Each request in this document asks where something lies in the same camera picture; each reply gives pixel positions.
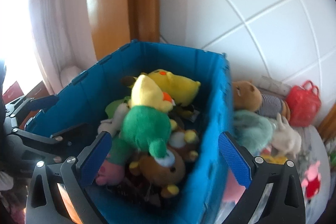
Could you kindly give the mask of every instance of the metal screw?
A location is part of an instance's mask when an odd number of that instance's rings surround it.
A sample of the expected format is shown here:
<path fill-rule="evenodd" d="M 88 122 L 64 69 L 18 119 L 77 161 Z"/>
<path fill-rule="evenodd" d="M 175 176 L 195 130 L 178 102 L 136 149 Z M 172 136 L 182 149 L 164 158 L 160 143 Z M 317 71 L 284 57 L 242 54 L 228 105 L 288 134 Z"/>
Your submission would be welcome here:
<path fill-rule="evenodd" d="M 293 166 L 294 166 L 294 163 L 293 163 L 291 160 L 288 160 L 288 161 L 287 161 L 287 165 L 288 165 L 289 167 L 293 167 Z"/>
<path fill-rule="evenodd" d="M 67 159 L 67 163 L 71 164 L 71 163 L 74 163 L 76 161 L 76 158 L 75 157 L 70 157 Z"/>
<path fill-rule="evenodd" d="M 254 160 L 258 164 L 262 164 L 264 162 L 264 159 L 262 157 L 255 157 Z"/>
<path fill-rule="evenodd" d="M 63 140 L 63 137 L 62 136 L 56 136 L 56 137 L 54 137 L 54 139 L 60 142 L 60 141 Z"/>
<path fill-rule="evenodd" d="M 40 160 L 40 161 L 36 164 L 37 167 L 42 167 L 43 165 L 44 165 L 44 161 L 42 161 L 42 160 Z"/>

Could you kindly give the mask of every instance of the white plush bunny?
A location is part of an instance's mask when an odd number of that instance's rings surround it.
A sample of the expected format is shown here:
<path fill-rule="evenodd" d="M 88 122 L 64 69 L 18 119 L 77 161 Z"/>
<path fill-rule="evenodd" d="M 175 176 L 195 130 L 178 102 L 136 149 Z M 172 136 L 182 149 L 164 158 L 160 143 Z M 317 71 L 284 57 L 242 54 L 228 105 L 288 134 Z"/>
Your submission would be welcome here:
<path fill-rule="evenodd" d="M 277 115 L 277 129 L 273 133 L 271 144 L 280 154 L 290 154 L 294 159 L 301 149 L 300 134 L 290 127 L 287 119 L 281 117 L 280 113 Z"/>
<path fill-rule="evenodd" d="M 98 134 L 107 131 L 111 134 L 112 138 L 116 135 L 117 131 L 120 130 L 121 125 L 124 121 L 125 116 L 129 112 L 128 105 L 126 103 L 120 104 L 114 112 L 112 119 L 102 120 L 100 126 L 98 127 Z"/>

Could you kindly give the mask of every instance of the white curtain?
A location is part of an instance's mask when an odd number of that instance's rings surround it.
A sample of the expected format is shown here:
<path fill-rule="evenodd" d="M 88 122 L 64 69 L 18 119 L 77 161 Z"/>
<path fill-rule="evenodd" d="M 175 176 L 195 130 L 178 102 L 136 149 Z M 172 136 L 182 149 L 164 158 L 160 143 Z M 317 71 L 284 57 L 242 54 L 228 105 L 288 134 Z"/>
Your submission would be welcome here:
<path fill-rule="evenodd" d="M 29 11 L 43 79 L 50 93 L 58 93 L 61 75 L 71 80 L 97 62 L 86 0 L 29 0 Z"/>

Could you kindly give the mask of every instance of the window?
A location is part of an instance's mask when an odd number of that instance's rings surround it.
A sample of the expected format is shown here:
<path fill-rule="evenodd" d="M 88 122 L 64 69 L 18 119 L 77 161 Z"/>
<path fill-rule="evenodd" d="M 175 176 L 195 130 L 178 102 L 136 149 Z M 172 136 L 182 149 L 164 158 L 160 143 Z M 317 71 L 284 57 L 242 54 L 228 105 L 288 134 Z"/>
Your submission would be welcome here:
<path fill-rule="evenodd" d="M 5 59 L 5 92 L 17 81 L 24 94 L 42 81 L 34 54 L 28 0 L 0 0 L 0 58 Z"/>

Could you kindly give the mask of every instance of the orange cheek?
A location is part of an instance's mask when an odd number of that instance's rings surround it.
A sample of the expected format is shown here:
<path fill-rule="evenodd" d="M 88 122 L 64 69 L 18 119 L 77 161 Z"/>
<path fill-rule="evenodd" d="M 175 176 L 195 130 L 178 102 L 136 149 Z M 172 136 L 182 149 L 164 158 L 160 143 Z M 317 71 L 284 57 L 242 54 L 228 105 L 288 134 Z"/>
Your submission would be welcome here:
<path fill-rule="evenodd" d="M 164 101 L 168 101 L 168 102 L 172 102 L 173 99 L 170 97 L 170 95 L 166 92 L 162 92 L 163 93 L 163 100 Z"/>

